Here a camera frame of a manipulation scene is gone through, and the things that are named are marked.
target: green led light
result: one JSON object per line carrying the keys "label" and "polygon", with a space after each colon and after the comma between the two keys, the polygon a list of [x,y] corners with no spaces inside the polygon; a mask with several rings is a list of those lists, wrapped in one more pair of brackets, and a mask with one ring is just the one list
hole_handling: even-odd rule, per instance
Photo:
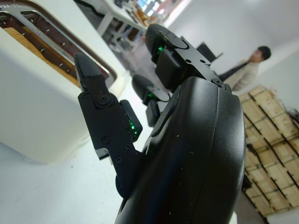
{"label": "green led light", "polygon": [[158,48],[158,52],[157,52],[157,54],[158,54],[158,55],[161,54],[162,50],[163,50],[163,47],[160,46],[160,47]]}

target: black bolt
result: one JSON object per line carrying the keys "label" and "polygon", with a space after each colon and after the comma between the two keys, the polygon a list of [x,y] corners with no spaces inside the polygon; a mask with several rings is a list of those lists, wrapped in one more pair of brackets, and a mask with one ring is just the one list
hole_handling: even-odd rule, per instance
{"label": "black bolt", "polygon": [[122,162],[122,158],[121,157],[117,157],[116,158],[116,163],[120,164]]}
{"label": "black bolt", "polygon": [[130,150],[131,149],[131,145],[130,144],[126,144],[126,150]]}
{"label": "black bolt", "polygon": [[108,145],[108,144],[110,143],[110,138],[109,138],[109,137],[103,137],[103,138],[102,138],[102,143],[103,143],[104,145]]}
{"label": "black bolt", "polygon": [[107,105],[110,101],[110,98],[108,95],[105,95],[105,94],[101,94],[99,97],[98,97],[98,103],[101,104],[101,105]]}
{"label": "black bolt", "polygon": [[126,128],[125,132],[126,132],[126,134],[131,135],[133,133],[133,130],[132,130],[132,128],[128,127],[128,128]]}

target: white wall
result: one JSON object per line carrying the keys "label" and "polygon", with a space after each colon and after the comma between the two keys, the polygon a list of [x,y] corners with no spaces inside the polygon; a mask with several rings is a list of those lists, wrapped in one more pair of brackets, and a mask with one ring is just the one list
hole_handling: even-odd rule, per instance
{"label": "white wall", "polygon": [[297,0],[192,0],[169,26],[194,47],[205,42],[222,73],[247,59],[260,45],[274,49],[299,35]]}
{"label": "white wall", "polygon": [[248,58],[257,46],[278,43],[240,0],[193,0],[169,29],[194,47],[204,41],[215,55],[224,52],[212,65],[216,72]]}

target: wooden surface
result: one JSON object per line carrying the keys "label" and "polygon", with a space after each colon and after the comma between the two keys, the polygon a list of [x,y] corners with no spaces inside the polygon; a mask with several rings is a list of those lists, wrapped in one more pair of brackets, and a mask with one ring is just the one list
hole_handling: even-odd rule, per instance
{"label": "wooden surface", "polygon": [[276,185],[268,176],[263,168],[249,171],[249,176],[252,178],[264,194],[271,193],[277,190]]}
{"label": "wooden surface", "polygon": [[294,178],[296,182],[299,182],[299,158],[286,162],[284,166],[292,178]]}
{"label": "wooden surface", "polygon": [[283,163],[298,157],[296,152],[294,152],[294,150],[285,141],[274,146],[273,150]]}
{"label": "wooden surface", "polygon": [[53,69],[55,69],[57,72],[59,72],[62,76],[67,78],[69,81],[74,83],[76,86],[79,86],[79,82],[77,79],[60,69],[58,66],[52,64],[49,62],[42,53],[35,48],[35,46],[30,43],[22,34],[20,34],[18,31],[16,31],[14,28],[5,28],[4,29],[8,34],[10,34],[15,40],[17,40],[20,44],[22,44],[24,47],[26,47],[28,50],[30,50],[32,53],[34,53],[36,56],[38,56],[41,60],[43,60],[45,63],[47,63],[49,66],[51,66]]}
{"label": "wooden surface", "polygon": [[279,191],[266,194],[266,198],[270,201],[270,205],[276,211],[290,209],[291,207],[288,201],[284,198],[284,196]]}
{"label": "wooden surface", "polygon": [[263,86],[240,96],[245,117],[245,194],[263,216],[299,208],[299,131],[274,94]]}
{"label": "wooden surface", "polygon": [[252,198],[251,201],[256,206],[258,211],[265,217],[275,212],[265,196]]}
{"label": "wooden surface", "polygon": [[296,186],[283,189],[282,192],[293,207],[299,206],[299,190]]}
{"label": "wooden surface", "polygon": [[273,178],[275,183],[281,188],[287,188],[294,184],[293,180],[288,175],[286,169],[281,164],[276,164],[266,168],[270,177]]}
{"label": "wooden surface", "polygon": [[258,122],[265,117],[263,111],[256,105],[256,103],[252,99],[245,101],[242,104],[242,108],[244,110],[244,113],[253,123]]}
{"label": "wooden surface", "polygon": [[271,145],[282,141],[283,137],[268,118],[259,121],[255,126]]}
{"label": "wooden surface", "polygon": [[272,97],[268,91],[254,96],[257,105],[260,105],[270,118],[285,112],[283,107]]}

